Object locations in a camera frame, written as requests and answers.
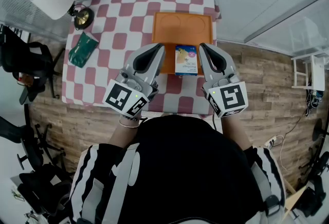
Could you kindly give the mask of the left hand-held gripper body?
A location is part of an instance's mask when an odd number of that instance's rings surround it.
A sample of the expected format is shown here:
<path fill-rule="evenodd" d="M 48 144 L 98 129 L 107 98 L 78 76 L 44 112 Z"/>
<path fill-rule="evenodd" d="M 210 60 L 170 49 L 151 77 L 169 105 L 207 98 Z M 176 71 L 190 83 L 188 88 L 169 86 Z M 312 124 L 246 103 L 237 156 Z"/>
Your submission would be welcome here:
<path fill-rule="evenodd" d="M 129 119 L 135 118 L 158 93 L 158 84 L 147 83 L 128 70 L 120 70 L 117 77 L 111 79 L 103 103 Z"/>

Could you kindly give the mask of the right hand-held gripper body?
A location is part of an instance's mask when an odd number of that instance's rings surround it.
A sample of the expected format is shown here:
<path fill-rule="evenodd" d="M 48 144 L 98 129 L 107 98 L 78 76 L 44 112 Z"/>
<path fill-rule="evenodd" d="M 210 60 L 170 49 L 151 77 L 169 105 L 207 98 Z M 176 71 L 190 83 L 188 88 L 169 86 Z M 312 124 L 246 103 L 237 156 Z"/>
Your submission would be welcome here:
<path fill-rule="evenodd" d="M 245 82 L 236 74 L 215 78 L 205 76 L 203 91 L 214 113 L 219 117 L 238 114 L 248 107 L 248 97 Z"/>

